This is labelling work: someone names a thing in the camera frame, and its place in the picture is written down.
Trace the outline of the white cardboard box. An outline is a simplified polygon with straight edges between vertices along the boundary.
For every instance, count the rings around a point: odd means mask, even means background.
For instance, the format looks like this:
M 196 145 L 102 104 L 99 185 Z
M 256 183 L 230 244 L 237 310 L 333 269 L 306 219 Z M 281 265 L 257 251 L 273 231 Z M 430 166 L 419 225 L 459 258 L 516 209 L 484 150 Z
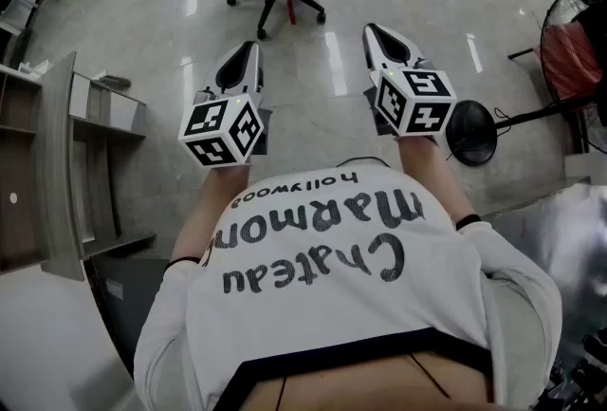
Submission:
M 38 65 L 32 66 L 30 63 L 19 64 L 18 71 L 29 76 L 32 79 L 38 80 L 52 67 L 49 60 L 45 60 Z

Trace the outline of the person's white printed t-shirt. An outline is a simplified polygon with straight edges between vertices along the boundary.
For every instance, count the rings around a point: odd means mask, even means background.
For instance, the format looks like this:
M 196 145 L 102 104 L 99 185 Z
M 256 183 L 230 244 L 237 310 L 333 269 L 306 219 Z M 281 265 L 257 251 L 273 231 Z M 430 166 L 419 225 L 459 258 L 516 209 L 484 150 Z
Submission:
M 146 411 L 240 411 L 257 383 L 418 352 L 492 380 L 495 406 L 547 385 L 561 294 L 480 220 L 378 164 L 271 177 L 168 264 L 138 338 Z

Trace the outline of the grey wooden desk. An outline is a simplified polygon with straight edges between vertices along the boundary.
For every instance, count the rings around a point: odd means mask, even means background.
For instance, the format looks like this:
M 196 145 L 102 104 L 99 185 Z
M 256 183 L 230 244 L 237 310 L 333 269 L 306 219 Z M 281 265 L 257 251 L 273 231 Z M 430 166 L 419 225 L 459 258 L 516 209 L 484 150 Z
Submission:
M 82 281 L 83 261 L 154 240 L 120 227 L 110 149 L 145 138 L 147 106 L 75 69 L 0 65 L 0 275 L 39 265 Z

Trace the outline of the person's right forearm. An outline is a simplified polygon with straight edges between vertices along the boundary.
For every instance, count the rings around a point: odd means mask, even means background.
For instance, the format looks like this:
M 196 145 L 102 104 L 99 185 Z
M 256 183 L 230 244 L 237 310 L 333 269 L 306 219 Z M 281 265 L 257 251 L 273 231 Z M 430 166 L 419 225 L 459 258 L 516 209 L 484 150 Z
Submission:
M 439 201 L 457 230 L 481 220 L 432 137 L 401 137 L 396 143 L 403 172 Z

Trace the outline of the person's neck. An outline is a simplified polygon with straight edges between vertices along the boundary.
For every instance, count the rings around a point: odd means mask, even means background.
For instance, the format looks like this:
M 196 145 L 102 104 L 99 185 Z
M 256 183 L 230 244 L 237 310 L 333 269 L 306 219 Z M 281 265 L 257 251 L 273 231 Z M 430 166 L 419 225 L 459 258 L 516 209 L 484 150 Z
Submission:
M 418 352 L 257 383 L 240 411 L 495 411 L 492 380 Z

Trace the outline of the person's left forearm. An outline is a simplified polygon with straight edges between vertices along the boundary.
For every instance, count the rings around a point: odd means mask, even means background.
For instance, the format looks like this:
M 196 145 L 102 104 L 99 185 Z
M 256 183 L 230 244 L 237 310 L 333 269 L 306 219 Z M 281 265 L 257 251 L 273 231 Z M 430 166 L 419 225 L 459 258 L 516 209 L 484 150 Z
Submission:
M 249 169 L 243 165 L 209 171 L 193 212 L 177 237 L 171 262 L 183 258 L 200 259 L 205 254 L 221 215 L 248 187 Z

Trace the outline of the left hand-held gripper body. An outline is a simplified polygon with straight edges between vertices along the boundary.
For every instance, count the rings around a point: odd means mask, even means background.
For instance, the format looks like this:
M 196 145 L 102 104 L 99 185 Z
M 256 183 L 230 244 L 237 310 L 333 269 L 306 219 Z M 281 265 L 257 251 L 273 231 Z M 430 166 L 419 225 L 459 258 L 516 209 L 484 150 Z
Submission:
M 267 154 L 272 111 L 260 106 L 262 88 L 206 87 L 184 110 L 178 141 L 205 168 L 242 166 Z

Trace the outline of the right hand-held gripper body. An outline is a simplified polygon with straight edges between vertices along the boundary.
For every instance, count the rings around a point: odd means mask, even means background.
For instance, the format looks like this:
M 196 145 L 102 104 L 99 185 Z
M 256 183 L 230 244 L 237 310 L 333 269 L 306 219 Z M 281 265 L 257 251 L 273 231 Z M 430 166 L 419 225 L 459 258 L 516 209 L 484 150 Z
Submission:
M 367 62 L 372 87 L 364 92 L 380 136 L 433 136 L 444 132 L 457 97 L 443 70 L 427 59 L 413 65 Z

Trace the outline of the red cloth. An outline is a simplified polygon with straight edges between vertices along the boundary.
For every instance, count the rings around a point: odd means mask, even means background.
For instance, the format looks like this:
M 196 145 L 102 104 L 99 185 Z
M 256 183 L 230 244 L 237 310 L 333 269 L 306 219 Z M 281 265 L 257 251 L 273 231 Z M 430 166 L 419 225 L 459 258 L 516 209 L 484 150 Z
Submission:
M 540 44 L 540 58 L 546 83 L 558 101 L 595 93 L 603 71 L 578 21 L 547 26 Z

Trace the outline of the black standing fan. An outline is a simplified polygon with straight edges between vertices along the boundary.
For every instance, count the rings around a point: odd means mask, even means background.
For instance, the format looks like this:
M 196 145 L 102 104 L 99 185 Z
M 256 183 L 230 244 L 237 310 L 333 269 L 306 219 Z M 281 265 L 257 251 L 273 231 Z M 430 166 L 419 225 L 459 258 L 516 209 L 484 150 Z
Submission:
M 582 25 L 589 38 L 603 74 L 594 94 L 558 101 L 544 77 L 540 44 L 547 26 L 575 21 Z M 527 54 L 534 54 L 539 60 L 552 101 L 541 109 L 513 117 L 499 110 L 490 113 L 475 101 L 458 103 L 446 129 L 451 154 L 469 167 L 481 166 L 493 157 L 498 137 L 511 127 L 560 114 L 573 123 L 574 136 L 579 139 L 581 149 L 592 147 L 607 155 L 607 0 L 555 0 L 544 17 L 539 44 L 511 53 L 507 58 L 515 60 Z

